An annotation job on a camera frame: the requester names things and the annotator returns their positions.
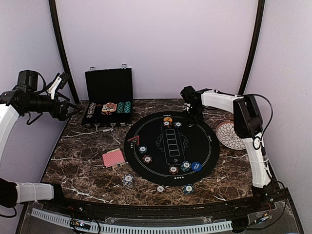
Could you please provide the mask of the orange round blind button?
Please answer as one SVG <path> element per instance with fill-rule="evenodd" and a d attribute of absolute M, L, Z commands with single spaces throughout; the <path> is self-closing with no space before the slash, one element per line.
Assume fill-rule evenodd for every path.
<path fill-rule="evenodd" d="M 164 121 L 164 122 L 166 122 L 166 121 L 172 122 L 173 119 L 172 119 L 171 117 L 165 117 L 165 118 L 163 119 L 163 121 Z"/>

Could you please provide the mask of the brown chip front mat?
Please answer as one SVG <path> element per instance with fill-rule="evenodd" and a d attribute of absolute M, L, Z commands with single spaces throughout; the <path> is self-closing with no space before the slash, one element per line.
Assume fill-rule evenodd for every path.
<path fill-rule="evenodd" d="M 170 166 L 170 167 L 169 167 L 169 172 L 170 172 L 172 175 L 176 175 L 176 174 L 178 174 L 179 169 L 178 169 L 177 166 Z"/>

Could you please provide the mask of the brown chip mat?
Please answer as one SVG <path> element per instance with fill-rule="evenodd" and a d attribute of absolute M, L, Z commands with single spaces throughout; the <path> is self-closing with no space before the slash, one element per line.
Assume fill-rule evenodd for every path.
<path fill-rule="evenodd" d="M 177 166 L 170 166 L 170 167 L 169 167 L 169 172 L 170 172 L 172 175 L 176 175 L 176 174 L 178 174 L 179 169 L 178 169 Z"/>
<path fill-rule="evenodd" d="M 152 157 L 150 155 L 145 155 L 145 156 L 143 156 L 142 161 L 145 164 L 150 164 L 153 161 L 153 159 L 152 159 Z"/>

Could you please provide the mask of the blue white chip stack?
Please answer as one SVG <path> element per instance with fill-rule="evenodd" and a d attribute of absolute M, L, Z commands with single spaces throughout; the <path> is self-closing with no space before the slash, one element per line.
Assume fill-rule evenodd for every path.
<path fill-rule="evenodd" d="M 127 174 L 122 178 L 122 184 L 126 187 L 132 186 L 134 182 L 134 178 L 131 174 Z"/>

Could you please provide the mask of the blue green chip stack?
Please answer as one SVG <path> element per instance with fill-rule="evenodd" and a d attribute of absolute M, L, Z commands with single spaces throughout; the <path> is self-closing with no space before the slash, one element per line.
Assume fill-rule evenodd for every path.
<path fill-rule="evenodd" d="M 183 193 L 189 195 L 194 192 L 194 186 L 192 184 L 187 184 L 183 187 Z"/>

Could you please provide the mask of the brown white chip stack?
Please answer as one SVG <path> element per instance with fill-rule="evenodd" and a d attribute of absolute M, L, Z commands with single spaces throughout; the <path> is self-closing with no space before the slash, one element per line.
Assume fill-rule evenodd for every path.
<path fill-rule="evenodd" d="M 161 194 L 161 193 L 164 193 L 165 192 L 165 187 L 162 186 L 162 185 L 158 185 L 157 188 L 156 188 L 156 192 Z"/>

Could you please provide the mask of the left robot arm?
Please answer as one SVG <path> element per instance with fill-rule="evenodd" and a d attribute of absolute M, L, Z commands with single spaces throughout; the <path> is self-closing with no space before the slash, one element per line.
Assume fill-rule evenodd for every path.
<path fill-rule="evenodd" d="M 37 112 L 40 117 L 44 112 L 50 113 L 53 118 L 65 121 L 81 109 L 70 103 L 69 98 L 57 93 L 40 95 L 28 93 L 21 89 L 7 91 L 0 96 L 0 157 L 4 156 L 5 147 L 19 117 L 26 113 Z M 0 204 L 6 208 L 13 208 L 16 204 L 49 200 L 50 205 L 57 212 L 63 213 L 69 208 L 69 202 L 55 189 L 60 185 L 47 183 L 10 182 L 0 180 Z"/>

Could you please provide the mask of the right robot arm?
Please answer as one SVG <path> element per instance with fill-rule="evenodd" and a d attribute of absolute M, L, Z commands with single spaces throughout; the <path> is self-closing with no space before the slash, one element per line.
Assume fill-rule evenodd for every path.
<path fill-rule="evenodd" d="M 180 92 L 186 103 L 184 113 L 189 123 L 203 120 L 203 109 L 213 107 L 230 112 L 234 116 L 234 131 L 242 139 L 252 170 L 253 186 L 264 188 L 271 182 L 268 157 L 263 143 L 263 118 L 255 94 L 233 95 L 218 90 L 196 91 L 186 86 Z"/>

